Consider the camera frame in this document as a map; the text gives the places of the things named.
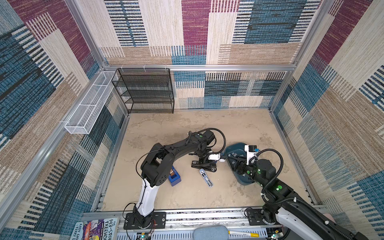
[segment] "black mesh shelf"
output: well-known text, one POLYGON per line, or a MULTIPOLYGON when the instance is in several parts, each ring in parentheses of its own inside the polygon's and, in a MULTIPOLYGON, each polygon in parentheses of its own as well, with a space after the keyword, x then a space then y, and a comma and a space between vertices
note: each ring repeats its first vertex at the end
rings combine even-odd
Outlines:
POLYGON ((173 113, 175 102, 167 68, 120 68, 113 85, 129 113, 173 113))

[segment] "yellow marker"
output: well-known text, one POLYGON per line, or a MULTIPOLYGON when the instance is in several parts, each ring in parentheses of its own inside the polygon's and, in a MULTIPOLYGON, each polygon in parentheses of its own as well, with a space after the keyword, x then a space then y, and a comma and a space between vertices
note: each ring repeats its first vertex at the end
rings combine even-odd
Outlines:
POLYGON ((238 232, 238 231, 228 231, 228 234, 234 234, 234 235, 241 235, 241 236, 248 236, 248 237, 259 237, 259 234, 257 233, 250 233, 250 232, 238 232))

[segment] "book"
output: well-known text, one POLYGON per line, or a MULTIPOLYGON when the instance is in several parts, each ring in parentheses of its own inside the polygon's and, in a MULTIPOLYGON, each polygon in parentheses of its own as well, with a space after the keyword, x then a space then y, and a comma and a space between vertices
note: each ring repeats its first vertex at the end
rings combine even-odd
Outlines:
POLYGON ((115 240, 119 217, 77 222, 70 240, 115 240))

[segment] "wire basket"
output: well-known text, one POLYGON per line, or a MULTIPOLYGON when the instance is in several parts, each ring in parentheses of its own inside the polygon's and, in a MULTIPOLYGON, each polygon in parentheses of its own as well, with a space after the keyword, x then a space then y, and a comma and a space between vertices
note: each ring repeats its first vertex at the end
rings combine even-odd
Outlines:
POLYGON ((65 129, 70 134, 89 134, 91 132, 113 89, 112 79, 114 78, 117 79, 117 76, 113 71, 103 71, 98 76, 65 124, 65 129))
POLYGON ((175 100, 167 68, 119 68, 113 85, 128 113, 173 113, 175 100))

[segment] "white mesh basket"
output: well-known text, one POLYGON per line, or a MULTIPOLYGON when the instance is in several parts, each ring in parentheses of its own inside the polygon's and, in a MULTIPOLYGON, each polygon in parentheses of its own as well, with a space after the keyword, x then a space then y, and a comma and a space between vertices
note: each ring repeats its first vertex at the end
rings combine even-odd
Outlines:
POLYGON ((117 81, 114 71, 103 71, 65 124, 70 134, 89 134, 117 81))

